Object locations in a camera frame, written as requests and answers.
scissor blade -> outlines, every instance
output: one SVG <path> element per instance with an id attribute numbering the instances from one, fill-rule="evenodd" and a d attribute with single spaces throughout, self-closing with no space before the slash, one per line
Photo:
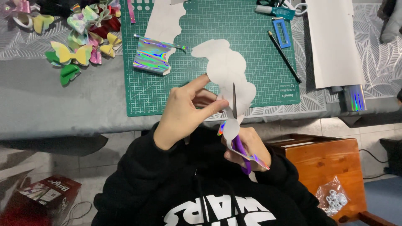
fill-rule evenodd
<path id="1" fill-rule="evenodd" d="M 235 119 L 237 119 L 236 89 L 234 87 L 234 83 L 233 83 L 233 109 L 232 109 L 232 112 L 233 112 L 233 117 Z"/>

wooden stool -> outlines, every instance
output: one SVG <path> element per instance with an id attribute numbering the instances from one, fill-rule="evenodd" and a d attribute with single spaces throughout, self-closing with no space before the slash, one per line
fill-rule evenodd
<path id="1" fill-rule="evenodd" d="M 335 176 L 338 177 L 350 200 L 342 210 L 332 216 L 334 220 L 339 223 L 361 220 L 371 226 L 396 226 L 367 212 L 356 139 L 304 134 L 290 134 L 290 137 L 294 140 L 265 145 L 276 153 L 284 154 L 296 166 L 299 181 L 314 195 L 320 185 L 332 181 Z M 295 144 L 303 145 L 283 147 Z"/>

cutting mat grid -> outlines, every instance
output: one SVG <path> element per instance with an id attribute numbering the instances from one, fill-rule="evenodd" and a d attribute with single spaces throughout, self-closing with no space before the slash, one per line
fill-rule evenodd
<path id="1" fill-rule="evenodd" d="M 133 68 L 138 40 L 134 34 L 144 35 L 151 15 L 152 3 L 133 2 L 136 23 L 131 24 L 127 2 L 122 4 L 122 37 L 126 84 L 127 115 L 162 114 L 169 91 L 180 87 L 205 73 L 208 60 L 191 56 L 191 48 L 210 39 L 226 39 L 230 48 L 243 55 L 247 63 L 246 77 L 257 88 L 252 107 L 297 104 L 300 102 L 299 86 L 271 43 L 267 30 L 274 33 L 271 17 L 254 12 L 255 1 L 191 0 L 184 3 L 187 10 L 179 24 L 182 32 L 175 44 L 186 45 L 190 50 L 169 57 L 172 69 L 166 76 Z M 291 34 L 290 23 L 286 27 Z M 293 47 L 283 49 L 295 67 Z M 280 84 L 292 84 L 295 95 L 284 101 L 279 92 Z M 219 92 L 216 84 L 207 89 Z"/>

hoodie sleeve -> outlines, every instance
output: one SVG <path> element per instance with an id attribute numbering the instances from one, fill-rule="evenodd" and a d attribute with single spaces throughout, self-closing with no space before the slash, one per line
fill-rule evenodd
<path id="1" fill-rule="evenodd" d="M 271 154 L 270 170 L 256 172 L 257 181 L 261 184 L 275 186 L 291 197 L 309 226 L 336 226 L 337 223 L 317 207 L 318 199 L 299 182 L 299 173 L 296 167 L 285 157 L 276 155 L 274 151 L 270 150 L 269 153 Z"/>
<path id="2" fill-rule="evenodd" d="M 103 193 L 94 198 L 98 212 L 92 226 L 123 225 L 122 220 L 132 219 L 166 176 L 169 155 L 181 141 L 167 151 L 161 150 L 153 138 L 157 126 L 130 144 L 117 171 L 106 179 Z"/>

plastic bag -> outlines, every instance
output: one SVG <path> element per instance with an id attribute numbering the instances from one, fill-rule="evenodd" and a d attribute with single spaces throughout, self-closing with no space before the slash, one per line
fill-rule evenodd
<path id="1" fill-rule="evenodd" d="M 324 210 L 328 216 L 337 214 L 350 201 L 337 176 L 318 187 L 316 197 L 320 201 L 318 208 Z"/>

